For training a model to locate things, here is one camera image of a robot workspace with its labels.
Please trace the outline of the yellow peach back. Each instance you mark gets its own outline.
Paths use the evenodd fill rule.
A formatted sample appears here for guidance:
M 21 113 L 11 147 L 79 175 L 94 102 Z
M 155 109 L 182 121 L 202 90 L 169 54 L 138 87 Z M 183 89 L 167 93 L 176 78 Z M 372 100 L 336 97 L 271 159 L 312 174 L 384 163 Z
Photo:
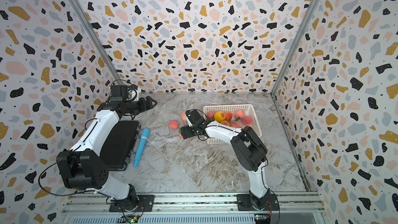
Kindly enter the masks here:
M 214 120 L 217 122 L 223 122 L 226 119 L 226 113 L 222 111 L 218 111 L 214 114 Z

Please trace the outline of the yellow pink peach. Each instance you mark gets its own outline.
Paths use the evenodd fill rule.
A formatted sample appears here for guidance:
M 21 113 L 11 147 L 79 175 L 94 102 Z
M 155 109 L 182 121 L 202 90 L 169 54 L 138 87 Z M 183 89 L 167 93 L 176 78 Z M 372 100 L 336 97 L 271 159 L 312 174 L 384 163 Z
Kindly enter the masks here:
M 230 123 L 226 120 L 220 122 L 220 124 L 230 127 Z

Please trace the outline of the orange red lone peach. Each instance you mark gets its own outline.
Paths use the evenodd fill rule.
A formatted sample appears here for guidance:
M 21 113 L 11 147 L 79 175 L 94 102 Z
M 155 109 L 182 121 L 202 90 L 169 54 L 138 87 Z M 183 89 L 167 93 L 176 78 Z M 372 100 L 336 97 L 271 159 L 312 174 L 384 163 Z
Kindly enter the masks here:
M 233 118 L 233 113 L 231 113 L 231 112 L 226 112 L 225 113 L 225 121 L 227 121 L 227 122 L 229 122 L 229 121 L 231 121 L 231 119 Z

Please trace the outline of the white perforated plastic basket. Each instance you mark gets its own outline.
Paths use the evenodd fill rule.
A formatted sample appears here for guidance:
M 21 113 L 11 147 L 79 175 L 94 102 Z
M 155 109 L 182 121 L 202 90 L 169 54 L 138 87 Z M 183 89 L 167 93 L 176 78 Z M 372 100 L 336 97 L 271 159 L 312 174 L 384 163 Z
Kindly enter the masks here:
M 226 118 L 222 124 L 228 123 L 234 128 L 249 126 L 255 131 L 258 137 L 262 136 L 259 121 L 252 104 L 208 105 L 203 107 L 203 112 L 206 116 L 210 113 L 210 117 L 213 117 L 217 112 L 224 112 Z

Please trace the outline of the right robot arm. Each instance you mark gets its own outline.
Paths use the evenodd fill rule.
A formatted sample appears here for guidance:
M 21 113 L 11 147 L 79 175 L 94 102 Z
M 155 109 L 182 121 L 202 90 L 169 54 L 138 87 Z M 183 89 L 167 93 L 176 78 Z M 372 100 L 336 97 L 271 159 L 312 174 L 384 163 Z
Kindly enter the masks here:
M 215 121 L 204 121 L 179 129 L 183 139 L 205 136 L 230 144 L 240 165 L 248 171 L 251 205 L 258 210 L 268 206 L 271 190 L 266 183 L 264 168 L 267 166 L 267 149 L 256 132 L 249 126 L 233 128 Z

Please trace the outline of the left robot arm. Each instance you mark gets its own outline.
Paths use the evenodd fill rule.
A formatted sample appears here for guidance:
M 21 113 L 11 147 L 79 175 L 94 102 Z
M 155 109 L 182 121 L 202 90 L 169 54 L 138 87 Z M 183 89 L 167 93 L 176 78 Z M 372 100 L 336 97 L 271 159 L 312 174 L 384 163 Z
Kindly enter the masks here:
M 63 151 L 56 158 L 64 186 L 97 192 L 111 198 L 124 211 L 137 209 L 139 198 L 134 186 L 114 178 L 110 172 L 126 169 L 140 133 L 138 121 L 122 117 L 135 118 L 156 105 L 157 101 L 150 96 L 138 101 L 102 103 L 82 138 L 70 151 Z

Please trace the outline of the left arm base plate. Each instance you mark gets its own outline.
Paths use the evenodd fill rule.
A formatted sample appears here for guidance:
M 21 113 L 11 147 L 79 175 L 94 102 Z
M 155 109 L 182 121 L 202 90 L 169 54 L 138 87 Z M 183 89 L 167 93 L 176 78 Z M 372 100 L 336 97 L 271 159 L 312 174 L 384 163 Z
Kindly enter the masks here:
M 109 212 L 111 213 L 144 213 L 151 212 L 155 195 L 138 195 L 132 199 L 111 200 Z

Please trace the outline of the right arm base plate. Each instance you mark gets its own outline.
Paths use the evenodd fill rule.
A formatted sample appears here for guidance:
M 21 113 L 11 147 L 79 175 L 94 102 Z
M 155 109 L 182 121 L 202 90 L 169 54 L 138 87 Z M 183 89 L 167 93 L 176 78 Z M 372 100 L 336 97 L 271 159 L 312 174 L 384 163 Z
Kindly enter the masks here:
M 257 198 L 252 194 L 238 194 L 236 196 L 239 211 L 278 211 L 280 210 L 275 194 L 266 194 Z

